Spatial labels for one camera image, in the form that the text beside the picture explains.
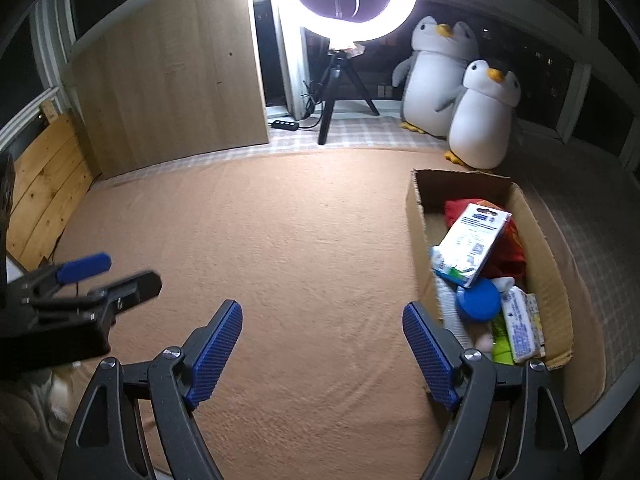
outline penguin plush toy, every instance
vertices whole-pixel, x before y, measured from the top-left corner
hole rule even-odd
[[[491,170],[507,154],[511,132],[518,133],[515,109],[520,83],[513,72],[504,75],[486,61],[472,62],[462,86],[436,107],[453,110],[446,157],[477,170]]]
[[[446,138],[452,110],[436,113],[435,108],[443,96],[460,86],[465,68],[478,58],[476,35],[464,22],[451,28],[427,16],[415,27],[412,47],[414,54],[400,63],[392,76],[395,87],[407,79],[400,126]]]

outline orange beak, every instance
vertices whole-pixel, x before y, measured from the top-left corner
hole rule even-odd
[[[436,31],[438,34],[443,36],[444,38],[452,38],[453,37],[453,29],[450,25],[446,23],[441,23],[436,27]]]
[[[504,82],[504,74],[495,68],[490,68],[486,71],[486,74],[489,76],[491,81],[495,81],[498,84],[502,84]]]

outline open cardboard box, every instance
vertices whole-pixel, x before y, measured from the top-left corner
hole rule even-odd
[[[522,190],[510,179],[486,173],[414,170],[407,195],[407,215],[414,253],[419,299],[433,319],[442,322],[436,296],[430,249],[447,233],[444,203],[462,198],[484,198],[513,215],[527,260],[526,292],[536,295],[551,369],[561,368],[572,356],[574,329],[566,289],[545,235]]]

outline red package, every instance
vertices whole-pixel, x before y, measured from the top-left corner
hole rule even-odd
[[[501,207],[482,198],[448,200],[444,204],[444,216],[449,229],[451,229],[451,226],[455,224],[456,220],[462,215],[469,204],[478,204],[504,211]],[[503,278],[505,276],[524,278],[526,265],[524,249],[518,237],[518,229],[513,219],[510,219],[504,226],[502,234],[496,239],[489,253],[489,258],[484,264],[484,267],[482,267],[480,275],[489,279]]]

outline metal screw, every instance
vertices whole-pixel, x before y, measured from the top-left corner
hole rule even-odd
[[[107,357],[100,362],[100,368],[104,368],[107,370],[108,368],[113,368],[116,365],[115,357]]]
[[[162,352],[162,357],[165,359],[177,359],[180,357],[182,350],[178,346],[169,346],[169,348],[165,348]]]
[[[541,372],[542,370],[546,370],[546,366],[542,361],[537,361],[537,360],[529,361],[529,366],[531,367],[532,370],[536,372]]]
[[[482,359],[482,354],[479,350],[470,348],[469,350],[465,350],[465,359],[467,361],[479,361],[480,359]]]

